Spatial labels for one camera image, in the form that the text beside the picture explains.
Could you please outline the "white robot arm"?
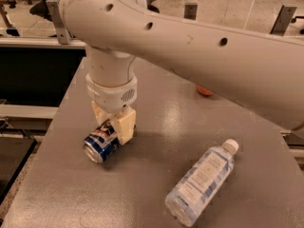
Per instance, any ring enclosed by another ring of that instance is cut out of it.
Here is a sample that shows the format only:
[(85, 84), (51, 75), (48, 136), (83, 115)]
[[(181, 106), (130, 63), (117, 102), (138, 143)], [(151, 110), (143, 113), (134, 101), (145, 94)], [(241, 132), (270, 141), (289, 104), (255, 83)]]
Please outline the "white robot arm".
[(161, 15), (146, 0), (60, 0), (67, 29), (85, 42), (88, 92), (106, 112), (132, 102), (142, 58), (304, 135), (304, 44), (298, 40)]

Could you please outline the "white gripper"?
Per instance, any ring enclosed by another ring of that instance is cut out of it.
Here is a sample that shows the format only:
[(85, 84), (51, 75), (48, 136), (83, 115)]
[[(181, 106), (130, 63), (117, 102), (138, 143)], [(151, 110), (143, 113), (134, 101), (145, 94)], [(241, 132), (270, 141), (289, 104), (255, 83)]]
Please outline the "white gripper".
[(88, 95), (93, 100), (91, 106), (98, 125), (111, 118), (110, 113), (120, 112), (110, 120), (119, 143), (125, 145), (133, 138), (136, 123), (136, 110), (130, 107), (137, 99), (137, 78), (133, 77), (125, 85), (101, 86), (85, 76)]

